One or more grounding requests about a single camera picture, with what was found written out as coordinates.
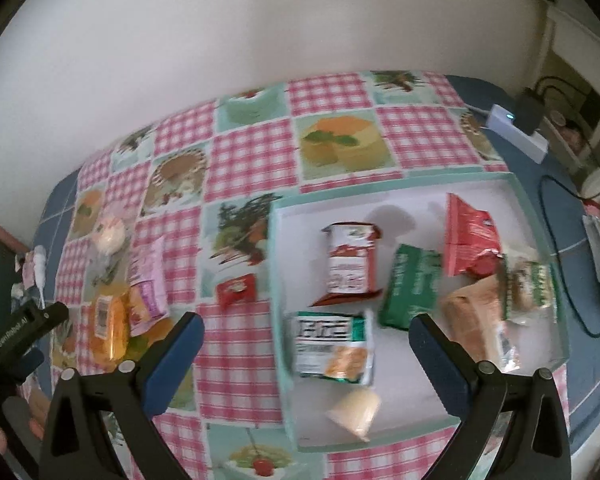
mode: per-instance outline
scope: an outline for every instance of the checkered tablecloth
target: checkered tablecloth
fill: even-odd
[[[386,71],[309,77],[184,110],[83,165],[75,211],[85,193],[91,191],[93,198],[96,190],[102,194],[100,213],[91,211],[97,207],[93,202],[82,212],[97,216],[120,204],[136,218],[132,248],[164,236],[168,302],[180,312],[195,310],[205,320],[205,343],[193,366],[194,405],[170,408],[154,418],[192,478],[233,478],[236,466],[230,457],[251,445],[248,431],[256,441],[285,449],[295,462],[306,462],[311,480],[419,479],[431,466],[453,428],[364,450],[312,457],[295,452],[282,425],[268,290],[261,287],[254,304],[223,310],[213,288],[214,272],[219,271],[209,262],[223,254],[225,267],[234,264],[235,255],[223,252],[233,232],[226,226],[221,232],[219,219],[248,204],[256,207],[260,197],[399,179],[423,170],[507,171],[502,160],[484,158],[468,140],[459,121],[466,112],[448,80],[431,72],[400,71],[395,78]],[[342,124],[349,125],[344,132],[327,132],[347,137],[337,150],[330,141],[316,146],[304,140],[323,118],[343,118]],[[358,136],[352,124],[362,124],[366,137]],[[373,156],[365,162],[366,142],[373,146]],[[340,159],[343,146],[359,150]],[[198,154],[195,167],[187,166],[192,148]],[[160,189],[147,193],[156,183]],[[266,258],[262,233],[256,236],[254,226],[236,238],[255,237],[251,249],[236,260],[247,270]],[[64,244],[56,300],[79,309],[76,366],[81,374],[93,374],[102,368],[89,348],[90,306],[84,293],[91,242],[88,234],[80,237],[83,228]],[[258,279],[266,283],[267,278],[259,274]],[[60,373],[52,366],[53,384]],[[566,368],[555,377],[568,414]],[[133,463],[128,469],[141,478]]]

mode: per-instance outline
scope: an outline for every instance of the purple snack package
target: purple snack package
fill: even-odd
[[[129,325],[131,337],[143,334],[169,315],[164,285],[164,237],[131,254],[129,264]]]

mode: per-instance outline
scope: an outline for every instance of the red snack package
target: red snack package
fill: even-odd
[[[327,293],[312,306],[363,301],[382,293],[376,289],[375,224],[338,222],[323,229],[329,235]]]
[[[257,300],[256,275],[245,274],[216,285],[218,304],[223,310],[236,303],[255,303]]]
[[[468,272],[476,278],[495,274],[500,262],[500,237],[491,215],[478,211],[458,195],[446,196],[443,267],[447,276]]]

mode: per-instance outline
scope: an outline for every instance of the blue gripper pad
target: blue gripper pad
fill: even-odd
[[[418,317],[409,325],[409,343],[446,412],[464,420],[472,403],[469,383]]]
[[[205,325],[194,316],[144,382],[142,410],[151,418],[164,413],[202,346]]]

